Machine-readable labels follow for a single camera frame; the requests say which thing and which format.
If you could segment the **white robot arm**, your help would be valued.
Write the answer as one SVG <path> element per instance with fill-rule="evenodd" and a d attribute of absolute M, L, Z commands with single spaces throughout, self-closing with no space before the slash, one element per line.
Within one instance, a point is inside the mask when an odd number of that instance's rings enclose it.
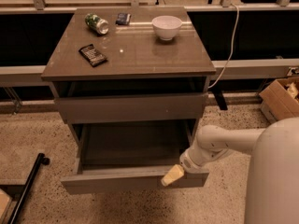
<path fill-rule="evenodd" d="M 230 150 L 250 154 L 244 224 L 299 224 L 299 118 L 277 121 L 265 129 L 200 128 L 162 178 L 169 186 L 184 174 L 197 174 Z"/>

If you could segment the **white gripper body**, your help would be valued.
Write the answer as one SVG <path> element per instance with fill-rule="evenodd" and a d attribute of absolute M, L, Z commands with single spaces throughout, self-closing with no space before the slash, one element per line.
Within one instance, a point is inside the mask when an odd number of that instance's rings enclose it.
<path fill-rule="evenodd" d="M 179 163 L 184 171 L 190 174 L 198 174 L 208 162 L 214 161 L 217 154 L 213 151 L 192 146 L 187 148 L 179 157 Z"/>

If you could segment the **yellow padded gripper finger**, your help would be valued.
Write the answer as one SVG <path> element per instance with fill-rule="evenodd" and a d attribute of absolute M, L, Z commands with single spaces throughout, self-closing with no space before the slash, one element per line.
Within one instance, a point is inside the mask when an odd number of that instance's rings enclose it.
<path fill-rule="evenodd" d="M 167 187 L 170 184 L 174 183 L 175 181 L 179 180 L 184 176 L 184 169 L 181 165 L 175 164 L 167 174 L 164 175 L 161 182 L 162 184 Z"/>

